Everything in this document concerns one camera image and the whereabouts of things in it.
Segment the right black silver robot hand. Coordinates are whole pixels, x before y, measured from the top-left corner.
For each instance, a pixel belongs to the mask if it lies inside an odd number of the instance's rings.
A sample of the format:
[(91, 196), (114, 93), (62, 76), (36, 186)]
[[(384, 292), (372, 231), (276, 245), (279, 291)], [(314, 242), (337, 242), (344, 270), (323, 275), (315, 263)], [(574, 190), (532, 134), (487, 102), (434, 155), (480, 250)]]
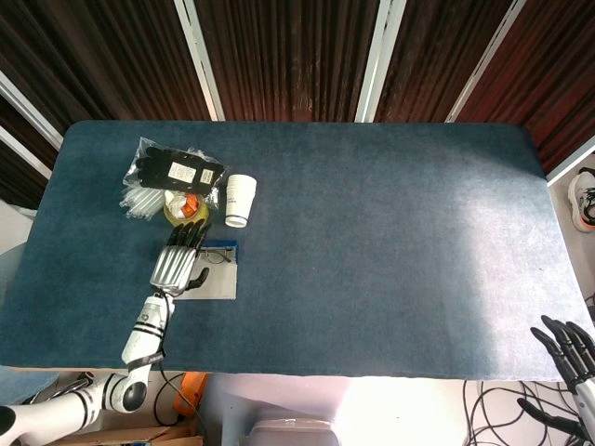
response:
[(536, 327), (531, 333), (552, 358), (567, 390), (572, 394), (578, 412), (573, 421), (553, 416), (525, 399), (517, 399), (520, 407), (537, 422), (582, 441), (594, 444), (594, 340), (574, 322), (554, 320), (547, 315), (541, 321), (553, 333), (550, 337)]

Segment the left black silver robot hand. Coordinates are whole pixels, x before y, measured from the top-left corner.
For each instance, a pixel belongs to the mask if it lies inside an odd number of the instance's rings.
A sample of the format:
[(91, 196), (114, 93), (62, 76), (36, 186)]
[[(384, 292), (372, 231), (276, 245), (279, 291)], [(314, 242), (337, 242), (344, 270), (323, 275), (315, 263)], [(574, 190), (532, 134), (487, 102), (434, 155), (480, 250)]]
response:
[(203, 268), (195, 279), (191, 275), (209, 229), (210, 224), (205, 224), (204, 219), (173, 228), (150, 278), (153, 289), (163, 295), (177, 297), (205, 283), (209, 267)]

